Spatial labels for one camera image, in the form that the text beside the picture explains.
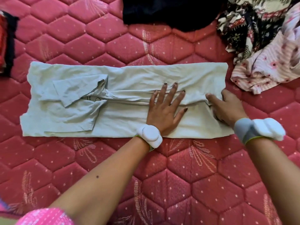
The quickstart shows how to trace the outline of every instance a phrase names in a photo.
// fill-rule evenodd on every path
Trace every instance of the mattress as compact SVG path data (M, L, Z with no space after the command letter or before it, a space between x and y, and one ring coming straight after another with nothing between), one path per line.
M300 80L260 95L241 91L230 82L233 55L225 51L216 22L190 33L123 25L122 0L0 0L0 8L20 17L15 66L11 78L0 78L0 197L11 213L49 206L129 140L23 137L19 117L30 100L26 75L32 61L112 67L227 62L227 89L251 118L272 117L284 126L287 136L278 145L300 165ZM164 139L141 161L109 223L246 225L273 219L260 176L231 135Z

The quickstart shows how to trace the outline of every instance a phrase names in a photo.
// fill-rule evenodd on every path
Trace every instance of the hand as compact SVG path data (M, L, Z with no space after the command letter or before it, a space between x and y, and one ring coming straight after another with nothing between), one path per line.
M219 100L213 94L206 94L207 100L212 104L213 111L218 119L226 122L231 128L234 127L236 121L241 118L247 118L247 114L244 111L242 102L235 96L235 94L224 89L222 91L223 99Z
M174 130L177 127L183 115L185 114L185 112L188 110L187 107L182 108L175 115L175 112L180 102L185 96L185 91L182 91L172 102L177 88L178 83L176 82L173 84L172 89L165 98L167 90L167 83L165 83L159 92L159 96L157 98L156 103L155 99L158 95L158 91L152 94L152 97L149 102L149 111L146 124L153 125L156 128L158 128L162 136L166 136L172 130Z

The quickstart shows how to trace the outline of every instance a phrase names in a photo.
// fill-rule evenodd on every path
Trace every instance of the person's left arm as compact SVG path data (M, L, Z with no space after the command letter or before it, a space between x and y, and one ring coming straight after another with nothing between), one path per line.
M152 95L147 124L159 129L162 136L174 130L187 108L175 112L185 96L181 92L172 102L178 85L175 83L165 98L167 84ZM123 192L150 146L135 136L116 153L100 163L50 207L60 208L78 225L106 224L117 207Z

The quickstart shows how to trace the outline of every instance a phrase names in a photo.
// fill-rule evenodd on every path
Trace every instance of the person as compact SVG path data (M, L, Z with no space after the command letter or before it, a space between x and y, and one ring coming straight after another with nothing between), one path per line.
M185 96L182 91L174 100L178 84L166 95L165 83L149 103L146 123L157 127L162 136L174 130L187 108L180 108ZM247 118L241 101L228 90L222 91L223 101L206 94L216 116L231 128L236 121ZM254 138L246 143L248 154L258 170L285 225L300 224L300 169L270 139ZM149 152L149 144L133 137L116 153L96 166L70 187L48 209L27 213L17 225L103 225L106 224L120 201L141 159Z

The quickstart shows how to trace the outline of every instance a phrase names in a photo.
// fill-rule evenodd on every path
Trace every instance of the gray wristband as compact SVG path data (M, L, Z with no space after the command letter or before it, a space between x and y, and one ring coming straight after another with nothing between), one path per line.
M249 118L239 119L234 124L233 130L243 144L246 144L252 138L261 136L254 128L253 121Z

